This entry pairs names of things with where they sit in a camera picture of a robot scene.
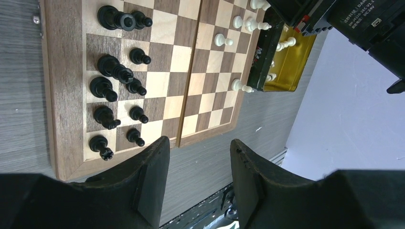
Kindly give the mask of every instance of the white pawn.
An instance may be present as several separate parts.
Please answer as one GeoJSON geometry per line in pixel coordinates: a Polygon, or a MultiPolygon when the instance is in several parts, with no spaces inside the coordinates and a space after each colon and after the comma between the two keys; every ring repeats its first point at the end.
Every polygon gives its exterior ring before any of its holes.
{"type": "Polygon", "coordinates": [[[296,44],[297,44],[297,39],[290,37],[287,39],[287,41],[278,43],[276,52],[279,52],[287,47],[292,47],[296,44]]]}
{"type": "Polygon", "coordinates": [[[214,43],[216,46],[225,45],[233,45],[234,40],[230,38],[225,38],[223,34],[219,33],[215,36],[214,43]]]}
{"type": "Polygon", "coordinates": [[[243,20],[240,16],[234,17],[234,27],[235,29],[239,29],[242,26],[250,26],[250,21],[243,20]]]}
{"type": "Polygon", "coordinates": [[[250,0],[250,7],[254,10],[262,8],[264,11],[266,11],[271,7],[271,5],[266,0],[250,0]]]}
{"type": "Polygon", "coordinates": [[[253,92],[252,87],[243,85],[242,82],[239,79],[236,79],[236,80],[234,80],[232,82],[232,90],[234,90],[234,91],[242,90],[242,91],[247,92],[247,93],[252,93],[253,92]]]}
{"type": "Polygon", "coordinates": [[[247,20],[250,22],[250,26],[247,26],[246,29],[250,32],[255,29],[268,30],[272,28],[267,22],[257,22],[254,18],[248,18],[247,20]]]}

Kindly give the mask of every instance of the chessboard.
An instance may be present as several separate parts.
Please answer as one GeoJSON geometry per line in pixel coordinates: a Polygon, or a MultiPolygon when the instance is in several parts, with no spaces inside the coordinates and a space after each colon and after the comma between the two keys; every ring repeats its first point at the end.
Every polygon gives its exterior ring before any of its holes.
{"type": "Polygon", "coordinates": [[[259,31],[232,26],[234,16],[262,20],[264,11],[253,10],[248,0],[41,0],[43,59],[47,102],[50,160],[56,177],[70,180],[93,174],[141,152],[160,136],[171,147],[181,147],[235,128],[243,92],[232,91],[234,79],[246,83],[259,31]],[[143,12],[153,20],[141,30],[107,30],[99,23],[102,6],[118,11],[143,12]],[[215,46],[222,33],[232,46],[215,46]],[[142,49],[151,63],[134,64],[129,53],[142,49]],[[132,94],[126,85],[103,76],[97,61],[109,54],[132,70],[147,94],[132,94]],[[97,98],[90,83],[104,77],[117,93],[116,102],[97,98]],[[108,130],[94,119],[106,106],[117,128],[108,130]],[[129,117],[141,107],[147,123],[129,117]],[[144,146],[129,142],[136,129],[144,146]],[[111,160],[103,160],[89,142],[95,136],[108,140],[111,160]]]}

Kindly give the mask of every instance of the black pawn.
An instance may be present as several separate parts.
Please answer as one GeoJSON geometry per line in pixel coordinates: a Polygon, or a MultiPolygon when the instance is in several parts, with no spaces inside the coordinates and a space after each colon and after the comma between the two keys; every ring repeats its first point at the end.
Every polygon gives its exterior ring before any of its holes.
{"type": "Polygon", "coordinates": [[[105,137],[98,135],[93,137],[89,142],[89,147],[94,152],[100,152],[100,157],[108,161],[113,158],[114,152],[107,148],[108,141],[105,137]]]}
{"type": "Polygon", "coordinates": [[[134,64],[150,64],[152,59],[145,54],[145,52],[142,49],[135,48],[131,50],[129,53],[129,59],[134,63],[134,64]]]}
{"type": "Polygon", "coordinates": [[[97,62],[97,68],[103,76],[113,77],[121,83],[127,84],[134,79],[134,73],[119,63],[119,60],[111,55],[102,56],[97,62]]]}
{"type": "Polygon", "coordinates": [[[113,91],[113,84],[104,77],[97,77],[90,83],[90,91],[97,98],[106,98],[109,102],[115,102],[118,95],[113,91]]]}
{"type": "Polygon", "coordinates": [[[137,30],[141,30],[145,27],[150,27],[153,24],[152,19],[146,17],[145,14],[140,11],[132,12],[132,16],[134,16],[135,18],[136,21],[135,29],[137,30]]]}
{"type": "Polygon", "coordinates": [[[104,128],[112,130],[121,125],[120,120],[114,120],[113,111],[107,106],[102,106],[94,111],[94,119],[100,123],[104,128]]]}
{"type": "Polygon", "coordinates": [[[132,94],[138,93],[142,96],[146,95],[146,89],[142,87],[142,83],[137,79],[134,79],[132,82],[126,84],[125,86],[127,87],[127,90],[132,94]]]}
{"type": "Polygon", "coordinates": [[[130,129],[127,132],[127,139],[129,142],[135,142],[140,147],[145,145],[145,141],[140,137],[140,132],[137,129],[130,129]]]}
{"type": "Polygon", "coordinates": [[[122,29],[132,31],[136,26],[135,18],[130,13],[118,11],[113,6],[103,6],[97,13],[98,22],[108,30],[122,29]]]}
{"type": "Polygon", "coordinates": [[[140,108],[139,106],[135,106],[133,107],[130,111],[129,111],[129,116],[137,121],[139,120],[140,122],[146,124],[149,122],[149,118],[146,117],[146,115],[143,114],[143,109],[140,108]]]}

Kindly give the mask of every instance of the table surface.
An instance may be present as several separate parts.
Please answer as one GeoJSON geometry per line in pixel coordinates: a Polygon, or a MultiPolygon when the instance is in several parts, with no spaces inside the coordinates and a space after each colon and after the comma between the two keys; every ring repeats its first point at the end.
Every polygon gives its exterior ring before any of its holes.
{"type": "MultiPolygon", "coordinates": [[[[7,34],[0,38],[0,172],[54,177],[47,144],[41,29],[32,23],[38,12],[36,0],[0,2],[0,29],[7,34]]],[[[294,93],[246,94],[234,131],[171,151],[161,224],[232,182],[232,139],[241,139],[267,159],[284,150],[325,38],[326,33],[318,36],[294,93]]]]}

